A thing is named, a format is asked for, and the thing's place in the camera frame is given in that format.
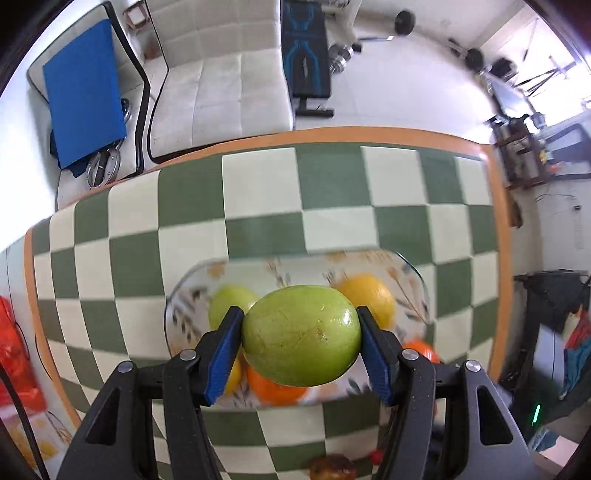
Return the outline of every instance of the green apple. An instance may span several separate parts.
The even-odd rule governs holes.
[[[263,377],[292,387],[339,378],[361,348],[361,325],[341,292],[317,285],[276,290],[242,323],[246,361]]]
[[[217,329],[230,307],[240,307],[246,314],[257,300],[258,297],[248,288],[241,285],[224,285],[209,301],[207,311],[209,326],[214,330]]]

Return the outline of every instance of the weight bench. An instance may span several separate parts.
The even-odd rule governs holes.
[[[283,69],[292,97],[299,98],[298,116],[331,118],[333,109],[309,109],[308,98],[330,97],[328,40],[318,2],[284,2],[281,45]]]

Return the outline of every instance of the blue mat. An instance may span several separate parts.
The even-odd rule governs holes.
[[[125,138],[111,35],[102,20],[43,67],[60,168]]]

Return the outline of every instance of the orange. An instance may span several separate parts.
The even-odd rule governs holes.
[[[343,280],[336,289],[357,308],[365,305],[381,329],[392,328],[396,301],[388,287],[369,273]]]
[[[259,375],[253,367],[246,373],[252,391],[267,405],[281,406],[295,403],[306,391],[307,387],[288,387],[279,385]]]
[[[420,353],[422,356],[426,357],[431,363],[438,364],[439,363],[439,355],[435,353],[433,347],[428,343],[423,342],[422,340],[411,340],[403,344],[403,348],[412,348]]]

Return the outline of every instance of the green and white checkered pattern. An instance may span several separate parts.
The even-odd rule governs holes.
[[[168,166],[60,210],[34,228],[33,252],[41,321],[69,399],[85,413],[121,361],[170,357],[166,298],[192,266],[364,247],[398,251],[418,268],[436,318],[426,341],[443,361],[488,364],[498,259],[478,159],[400,145],[289,145]],[[380,426],[371,395],[205,415],[233,480],[304,478],[305,463],[324,452],[361,459]],[[171,478],[157,403],[154,420],[161,474]],[[370,474],[359,460],[358,476]]]

